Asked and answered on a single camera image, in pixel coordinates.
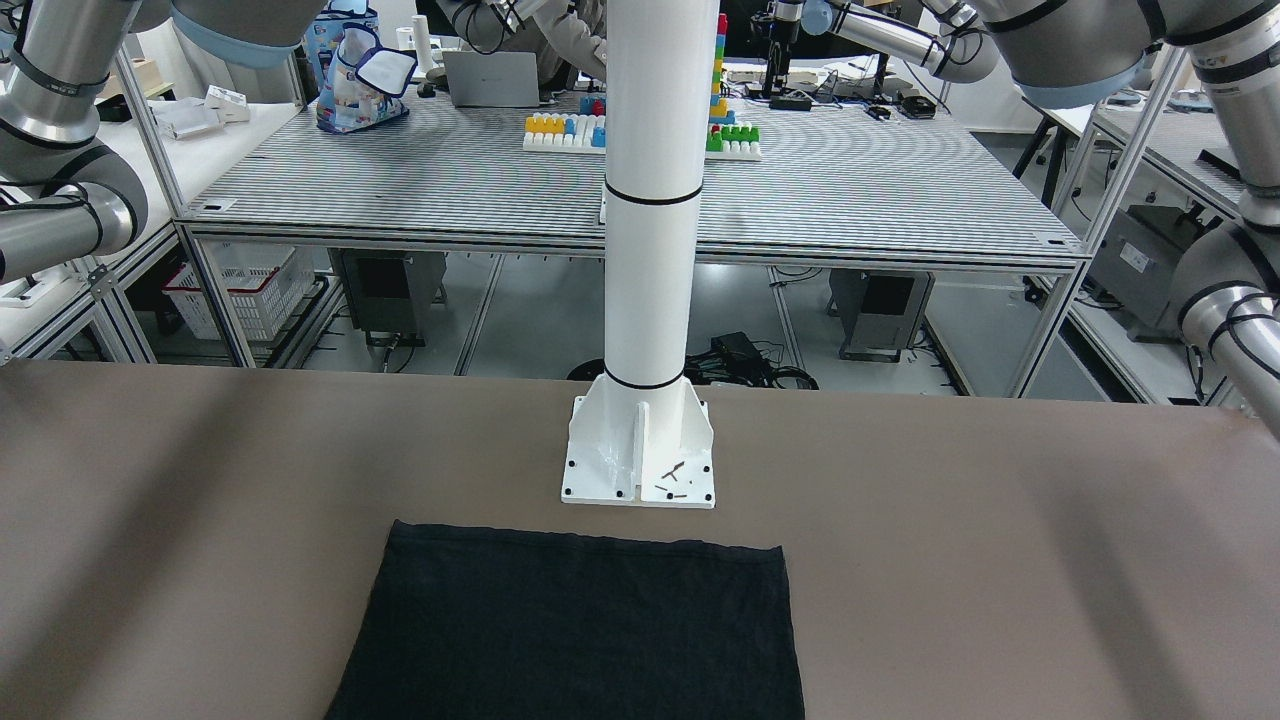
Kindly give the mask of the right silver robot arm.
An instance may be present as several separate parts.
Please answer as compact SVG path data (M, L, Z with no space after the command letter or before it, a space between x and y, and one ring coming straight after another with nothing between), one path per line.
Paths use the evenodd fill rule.
M273 67L320 1L23 1L3 63L3 184L26 195L1 220L3 281L122 251L148 200L128 161L97 137L95 100L125 37L166 20L205 51Z

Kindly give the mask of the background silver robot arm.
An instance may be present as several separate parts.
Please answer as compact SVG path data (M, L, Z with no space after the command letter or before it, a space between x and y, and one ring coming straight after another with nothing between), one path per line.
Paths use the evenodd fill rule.
M835 35L900 58L950 83L984 79L1000 59L977 12L964 1L924 1L937 20L937 35L873 12L855 1L771 1L768 12L787 31Z

